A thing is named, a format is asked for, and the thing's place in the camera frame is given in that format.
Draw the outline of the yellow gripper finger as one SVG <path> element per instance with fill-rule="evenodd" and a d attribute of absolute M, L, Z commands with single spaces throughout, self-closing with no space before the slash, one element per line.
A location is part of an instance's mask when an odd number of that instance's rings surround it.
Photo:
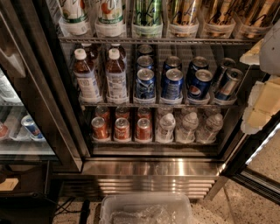
<path fill-rule="evenodd" d="M 260 59 L 259 59 L 259 54 L 261 51 L 261 46 L 263 43 L 263 39 L 259 40 L 250 50 L 245 52 L 239 59 L 239 61 L 243 64 L 252 66 L 260 65 Z"/>
<path fill-rule="evenodd" d="M 254 135 L 280 111 L 280 78 L 272 75 L 267 81 L 257 81 L 252 87 L 245 108 L 241 131 Z"/>

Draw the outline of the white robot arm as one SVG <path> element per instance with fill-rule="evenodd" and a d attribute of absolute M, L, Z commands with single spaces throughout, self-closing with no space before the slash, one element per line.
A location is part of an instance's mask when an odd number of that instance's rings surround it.
<path fill-rule="evenodd" d="M 257 81 L 252 87 L 248 106 L 242 116 L 241 131 L 253 135 L 262 130 L 280 110 L 280 20 L 241 56 L 240 62 L 258 65 L 270 75 L 267 81 Z"/>

